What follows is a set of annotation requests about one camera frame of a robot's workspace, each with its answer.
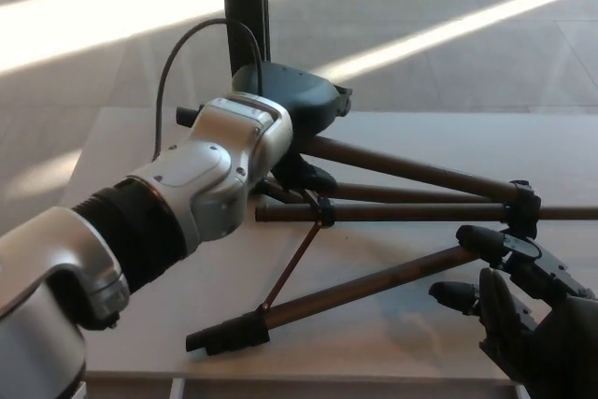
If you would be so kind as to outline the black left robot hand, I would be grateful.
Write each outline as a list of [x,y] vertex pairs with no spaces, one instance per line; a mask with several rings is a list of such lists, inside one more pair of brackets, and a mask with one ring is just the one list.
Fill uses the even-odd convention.
[[233,75],[232,89],[269,99],[284,107],[291,117],[292,144],[272,168],[274,178],[287,190],[334,190],[333,176],[305,161],[299,146],[350,112],[352,90],[283,64],[264,62],[262,75],[263,88],[259,90],[257,67],[247,64]]

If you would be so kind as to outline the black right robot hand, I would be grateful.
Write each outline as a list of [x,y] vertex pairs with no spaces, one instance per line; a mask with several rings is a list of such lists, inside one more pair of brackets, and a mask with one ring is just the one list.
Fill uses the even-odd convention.
[[475,316],[481,350],[532,398],[597,395],[597,298],[529,237],[463,225],[459,244],[488,263],[476,284],[434,283],[442,306]]

